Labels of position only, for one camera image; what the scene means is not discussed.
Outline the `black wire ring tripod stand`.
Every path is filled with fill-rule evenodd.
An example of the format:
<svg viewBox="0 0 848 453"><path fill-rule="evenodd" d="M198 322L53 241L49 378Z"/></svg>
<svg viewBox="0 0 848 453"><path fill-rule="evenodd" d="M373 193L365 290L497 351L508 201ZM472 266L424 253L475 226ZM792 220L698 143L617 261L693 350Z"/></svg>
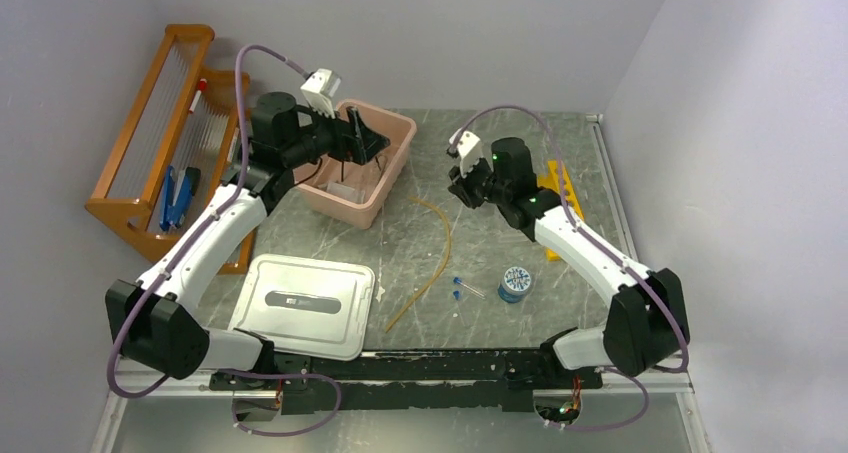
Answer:
<svg viewBox="0 0 848 453"><path fill-rule="evenodd" d="M384 155L376 157L365 165L353 162L337 162L336 172L330 174L330 179L339 183L371 184L378 183L385 172L387 159Z"/></svg>

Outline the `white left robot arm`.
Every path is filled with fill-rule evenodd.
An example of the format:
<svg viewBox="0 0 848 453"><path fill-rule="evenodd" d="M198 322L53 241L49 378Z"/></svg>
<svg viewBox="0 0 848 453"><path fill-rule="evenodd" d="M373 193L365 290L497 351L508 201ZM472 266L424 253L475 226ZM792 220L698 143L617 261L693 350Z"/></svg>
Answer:
<svg viewBox="0 0 848 453"><path fill-rule="evenodd" d="M177 243L133 282L117 280L105 305L113 346L107 360L110 389L120 358L160 373L159 382L198 370L237 374L261 389L277 373L272 340L249 331L206 329L193 310L248 233L295 186L295 171L324 157L366 165L390 147L389 137L355 106L322 112L287 93L269 93L247 112L239 105L241 158L222 175L208 206Z"/></svg>

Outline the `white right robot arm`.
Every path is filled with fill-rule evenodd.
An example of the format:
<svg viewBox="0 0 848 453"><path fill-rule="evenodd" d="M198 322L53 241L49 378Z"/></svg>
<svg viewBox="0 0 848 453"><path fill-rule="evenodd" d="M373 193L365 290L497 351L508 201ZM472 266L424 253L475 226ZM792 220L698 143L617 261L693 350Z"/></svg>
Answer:
<svg viewBox="0 0 848 453"><path fill-rule="evenodd" d="M502 138L483 151L470 131L455 133L447 153L457 160L449 191L469 208L493 204L507 224L554 251L601 298L603 325L554 337L539 364L542 379L562 387L584 367L613 367L635 377L674 353L686 355L690 332L680 278L627 257L586 225L557 191L537 183L525 142Z"/></svg>

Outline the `small white plastic bag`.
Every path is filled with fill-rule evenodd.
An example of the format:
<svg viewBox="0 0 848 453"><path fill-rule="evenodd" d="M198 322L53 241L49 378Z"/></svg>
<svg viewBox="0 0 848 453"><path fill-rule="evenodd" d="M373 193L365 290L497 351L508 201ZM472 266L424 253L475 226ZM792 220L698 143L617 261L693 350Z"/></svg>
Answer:
<svg viewBox="0 0 848 453"><path fill-rule="evenodd" d="M361 204L364 198L362 190L338 182L329 182L326 185L326 192L353 204Z"/></svg>

